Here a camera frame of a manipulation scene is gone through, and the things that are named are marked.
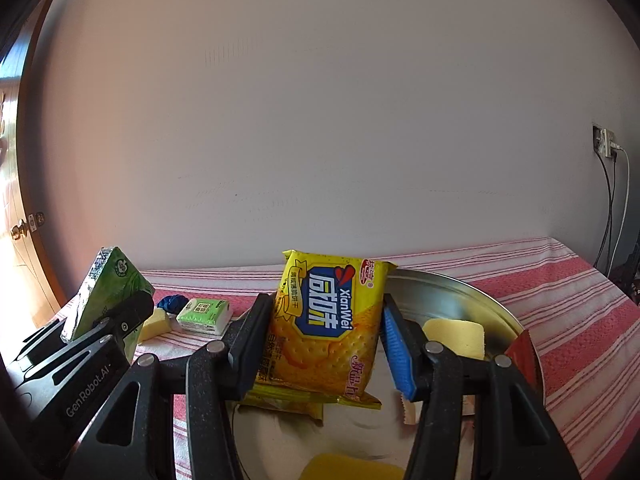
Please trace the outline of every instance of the wall outlet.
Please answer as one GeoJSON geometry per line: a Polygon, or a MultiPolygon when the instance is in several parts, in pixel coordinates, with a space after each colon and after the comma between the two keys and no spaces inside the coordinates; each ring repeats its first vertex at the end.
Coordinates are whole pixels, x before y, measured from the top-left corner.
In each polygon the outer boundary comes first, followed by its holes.
{"type": "Polygon", "coordinates": [[[616,142],[616,136],[611,130],[593,125],[593,151],[600,156],[611,158],[611,143],[616,142]]]}

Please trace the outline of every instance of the yellow sponge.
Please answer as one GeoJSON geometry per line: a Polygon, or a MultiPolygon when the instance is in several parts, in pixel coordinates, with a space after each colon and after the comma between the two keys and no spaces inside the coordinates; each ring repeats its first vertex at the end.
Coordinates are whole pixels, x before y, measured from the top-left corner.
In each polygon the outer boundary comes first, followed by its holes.
{"type": "Polygon", "coordinates": [[[142,325],[140,331],[140,337],[138,342],[142,343],[147,339],[156,337],[157,335],[171,332],[171,323],[169,322],[169,316],[161,308],[155,308],[154,312],[142,325]]]}
{"type": "Polygon", "coordinates": [[[300,480],[402,480],[404,469],[383,462],[370,462],[334,453],[313,457],[300,480]]]}
{"type": "Polygon", "coordinates": [[[484,328],[472,321],[430,319],[422,331],[427,339],[438,341],[454,354],[472,359],[484,359],[484,328]]]}

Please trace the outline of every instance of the silver screw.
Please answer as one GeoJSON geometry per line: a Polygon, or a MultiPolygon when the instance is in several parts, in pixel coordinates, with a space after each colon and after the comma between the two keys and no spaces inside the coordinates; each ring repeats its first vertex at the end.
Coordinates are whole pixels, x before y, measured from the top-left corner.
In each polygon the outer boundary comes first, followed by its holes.
{"type": "Polygon", "coordinates": [[[444,350],[444,346],[442,346],[442,343],[438,343],[437,341],[427,341],[424,344],[424,349],[430,354],[439,354],[444,350]]]}
{"type": "Polygon", "coordinates": [[[511,366],[511,359],[504,354],[497,355],[494,361],[500,368],[509,368],[511,366]]]}
{"type": "Polygon", "coordinates": [[[136,362],[138,363],[138,366],[149,366],[153,364],[155,360],[156,356],[153,354],[142,354],[136,362]]]}
{"type": "Polygon", "coordinates": [[[219,354],[225,349],[225,343],[220,341],[220,339],[216,341],[209,341],[207,343],[207,352],[210,354],[219,354]]]}

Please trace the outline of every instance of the wall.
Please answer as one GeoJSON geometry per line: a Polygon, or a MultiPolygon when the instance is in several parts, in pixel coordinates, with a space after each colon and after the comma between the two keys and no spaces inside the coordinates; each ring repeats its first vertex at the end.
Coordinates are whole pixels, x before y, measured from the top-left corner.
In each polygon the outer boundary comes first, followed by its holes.
{"type": "Polygon", "coordinates": [[[110,244],[171,268],[551,235],[591,260],[591,122],[640,156],[640,56],[604,0],[54,5],[33,182],[69,291],[110,244]]]}

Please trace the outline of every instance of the green box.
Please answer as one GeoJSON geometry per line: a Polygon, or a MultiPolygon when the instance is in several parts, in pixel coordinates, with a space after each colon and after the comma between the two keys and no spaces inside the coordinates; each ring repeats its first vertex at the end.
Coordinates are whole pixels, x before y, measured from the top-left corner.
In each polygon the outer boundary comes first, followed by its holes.
{"type": "MultiPolygon", "coordinates": [[[[66,318],[62,339],[73,341],[89,332],[94,321],[134,292],[144,290],[153,296],[155,289],[118,247],[101,248],[80,289],[78,307],[66,318]]],[[[142,325],[124,338],[129,362],[138,343],[142,325]]]]}
{"type": "Polygon", "coordinates": [[[185,330],[211,335],[223,335],[231,319],[231,309],[227,300],[206,300],[193,298],[175,317],[185,330]]]}

